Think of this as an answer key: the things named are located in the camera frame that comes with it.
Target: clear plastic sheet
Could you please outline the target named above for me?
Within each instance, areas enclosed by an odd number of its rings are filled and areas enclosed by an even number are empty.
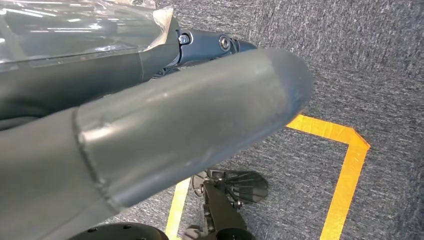
[[[114,1],[117,3],[141,6],[141,7],[145,7],[149,9],[156,9],[156,2],[154,0],[114,0]]]
[[[16,69],[14,63],[22,61],[40,67],[164,44],[173,9],[152,9],[152,0],[144,6],[131,3],[0,0],[0,72]]]

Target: black plastic part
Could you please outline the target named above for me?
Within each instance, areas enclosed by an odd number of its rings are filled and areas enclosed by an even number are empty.
[[[205,181],[203,211],[209,233],[219,232],[227,228],[247,230],[242,216],[231,205],[225,195],[224,186],[215,187],[211,182]]]
[[[255,237],[240,228],[226,228],[216,233],[216,240],[255,240]]]
[[[180,46],[179,67],[193,66],[231,54],[220,47],[222,33],[190,29],[181,31],[181,34],[187,35],[190,42]]]
[[[203,182],[208,179],[225,183],[226,193],[243,204],[258,203],[268,195],[267,180],[255,171],[208,169],[191,178],[191,187],[198,197],[203,196]]]
[[[69,240],[169,240],[161,230],[136,222],[110,223],[90,228]]]
[[[247,41],[234,39],[234,42],[236,43],[237,52],[246,52],[256,49],[255,45]]]

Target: yellow tape marking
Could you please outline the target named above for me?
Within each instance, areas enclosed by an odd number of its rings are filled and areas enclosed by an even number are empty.
[[[287,127],[349,145],[320,237],[340,239],[370,145],[351,127],[309,116],[299,115]],[[165,231],[170,240],[180,240],[177,234],[189,184],[190,179],[186,179],[175,187]]]
[[[183,215],[184,203],[186,202],[187,191],[189,190],[190,178],[179,182],[175,186],[175,193],[169,210],[168,222],[166,224],[165,234],[169,240],[179,240],[178,228],[180,226],[181,216]]]

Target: screw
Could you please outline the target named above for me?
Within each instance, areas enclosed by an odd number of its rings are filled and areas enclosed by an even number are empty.
[[[230,40],[226,36],[221,36],[219,38],[219,46],[224,52],[228,52],[230,50]]]
[[[179,44],[188,44],[190,43],[190,37],[183,34],[178,37]]]
[[[244,203],[240,200],[237,200],[237,207],[238,209],[241,209],[244,206]]]

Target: gray carpet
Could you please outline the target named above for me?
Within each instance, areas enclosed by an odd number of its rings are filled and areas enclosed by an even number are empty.
[[[161,0],[185,28],[228,33],[301,56],[316,79],[304,114],[350,126],[371,145],[342,239],[419,240],[423,235],[423,2],[394,0]],[[347,146],[292,129],[224,161],[255,170],[268,198],[242,209],[258,240],[318,239]],[[164,230],[174,188],[109,222]],[[189,194],[180,224],[200,221]]]

